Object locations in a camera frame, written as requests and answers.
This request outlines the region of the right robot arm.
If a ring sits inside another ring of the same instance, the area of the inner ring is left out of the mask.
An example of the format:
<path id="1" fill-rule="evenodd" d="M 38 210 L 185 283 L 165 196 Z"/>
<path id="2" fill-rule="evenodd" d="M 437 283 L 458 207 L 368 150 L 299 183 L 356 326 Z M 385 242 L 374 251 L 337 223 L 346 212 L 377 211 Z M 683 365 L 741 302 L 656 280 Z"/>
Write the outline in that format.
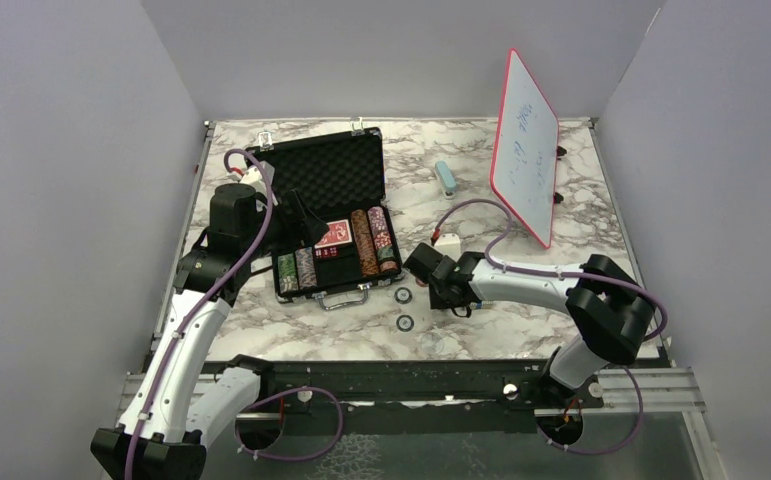
<path id="1" fill-rule="evenodd" d="M 567 314 L 577 328 L 538 380 L 540 398 L 561 407 L 595 373 L 615 364 L 631 365 L 647 338 L 656 302 L 605 255 L 580 265 L 505 265 L 480 252 L 454 260 L 419 244 L 404 262 L 425 283 L 435 309 L 469 309 L 475 303 L 513 302 Z"/>

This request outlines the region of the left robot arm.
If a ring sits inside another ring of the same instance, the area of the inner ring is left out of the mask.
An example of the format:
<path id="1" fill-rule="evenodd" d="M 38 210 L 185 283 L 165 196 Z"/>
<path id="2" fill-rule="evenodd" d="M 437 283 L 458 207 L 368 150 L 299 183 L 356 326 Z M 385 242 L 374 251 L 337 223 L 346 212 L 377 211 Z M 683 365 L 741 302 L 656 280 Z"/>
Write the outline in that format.
<path id="1" fill-rule="evenodd" d="M 233 367 L 193 397 L 208 350 L 252 275 L 253 260 L 308 247 L 327 224 L 297 190 L 264 193 L 240 183 L 215 189 L 200 239 L 179 260 L 162 336 L 133 400 L 90 450 L 113 479 L 198 479 L 207 453 L 235 415 L 274 401 L 275 384 Z"/>

